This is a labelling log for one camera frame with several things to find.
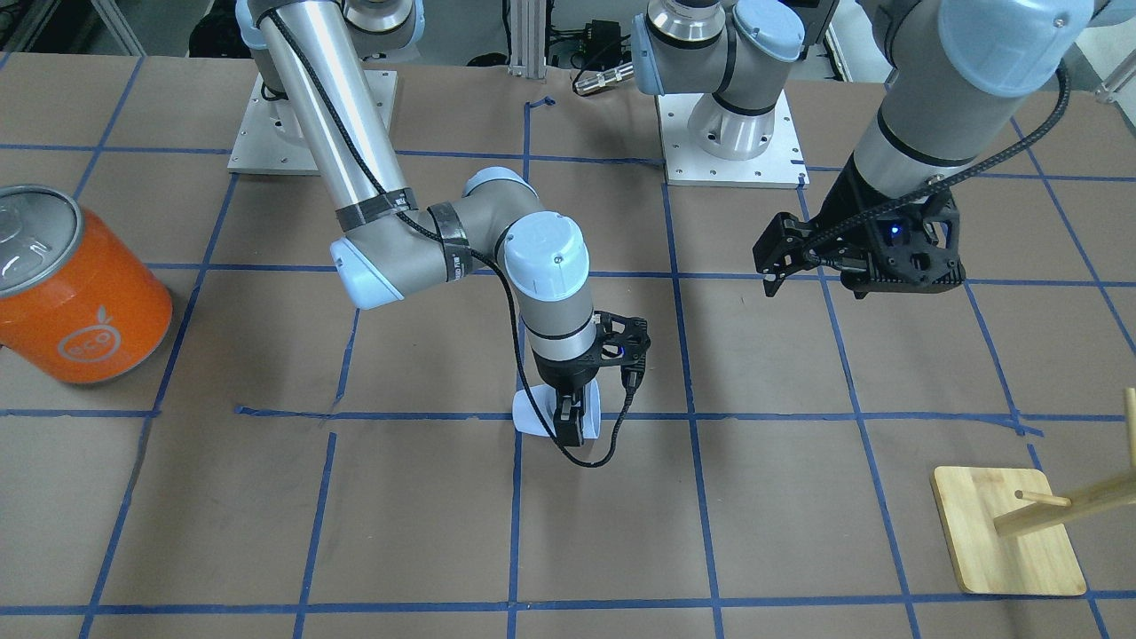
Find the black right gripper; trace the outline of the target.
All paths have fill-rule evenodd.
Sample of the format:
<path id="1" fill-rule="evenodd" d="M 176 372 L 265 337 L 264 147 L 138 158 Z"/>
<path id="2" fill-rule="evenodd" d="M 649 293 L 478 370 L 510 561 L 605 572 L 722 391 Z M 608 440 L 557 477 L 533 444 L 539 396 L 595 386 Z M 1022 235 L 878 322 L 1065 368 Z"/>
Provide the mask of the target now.
<path id="1" fill-rule="evenodd" d="M 541 395 L 532 389 L 540 410 L 553 410 L 553 439 L 560 446 L 584 443 L 584 421 L 588 410 L 585 390 L 598 374 L 598 351 L 580 352 L 575 359 L 548 359 L 532 351 L 542 381 L 551 387 L 552 395 Z"/>

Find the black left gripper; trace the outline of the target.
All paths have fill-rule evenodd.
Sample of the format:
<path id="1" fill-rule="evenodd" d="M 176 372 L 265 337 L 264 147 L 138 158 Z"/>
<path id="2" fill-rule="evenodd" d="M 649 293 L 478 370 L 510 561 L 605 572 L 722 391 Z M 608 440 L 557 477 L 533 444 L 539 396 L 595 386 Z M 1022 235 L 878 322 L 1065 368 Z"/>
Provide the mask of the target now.
<path id="1" fill-rule="evenodd" d="M 921 204 L 942 186 L 924 179 L 920 185 L 888 197 L 870 185 L 855 158 L 840 172 L 821 211 L 813 222 L 787 211 L 777 213 L 752 247 L 755 271 L 765 279 L 765 296 L 777 294 L 784 279 L 800 271 L 828 266 L 853 269 L 853 258 L 864 258 L 864 223 L 903 205 Z M 812 249 L 807 243 L 812 236 Z"/>

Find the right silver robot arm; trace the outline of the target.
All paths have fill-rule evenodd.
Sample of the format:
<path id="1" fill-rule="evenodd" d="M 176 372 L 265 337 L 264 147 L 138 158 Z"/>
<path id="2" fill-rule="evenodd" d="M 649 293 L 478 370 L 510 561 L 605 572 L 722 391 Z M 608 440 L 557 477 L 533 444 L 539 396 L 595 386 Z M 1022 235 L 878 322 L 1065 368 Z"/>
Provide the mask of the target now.
<path id="1" fill-rule="evenodd" d="M 519 431 L 580 446 L 599 434 L 600 338 L 583 231 L 515 171 L 490 167 L 424 208 L 398 163 L 362 60 L 421 38 L 418 1 L 240 1 L 241 36 L 272 96 L 296 113 L 343 236 L 329 246 L 360 309 L 465 279 L 506 275 L 540 374 L 515 397 Z"/>

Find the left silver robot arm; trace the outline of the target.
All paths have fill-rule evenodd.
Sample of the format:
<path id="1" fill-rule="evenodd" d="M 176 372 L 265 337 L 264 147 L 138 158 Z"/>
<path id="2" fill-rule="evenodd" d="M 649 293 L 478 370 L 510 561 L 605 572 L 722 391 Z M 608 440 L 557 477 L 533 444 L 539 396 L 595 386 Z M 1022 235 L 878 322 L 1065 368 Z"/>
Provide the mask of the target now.
<path id="1" fill-rule="evenodd" d="M 821 266 L 857 298 L 961 287 L 952 186 L 1022 153 L 1069 103 L 1063 56 L 1081 32 L 1131 20 L 1131 1 L 864 1 L 894 81 L 821 209 L 775 215 L 752 249 L 765 294 Z M 765 149 L 804 41 L 779 1 L 652 1 L 635 17 L 630 60 L 649 96 L 698 94 L 707 153 Z"/>

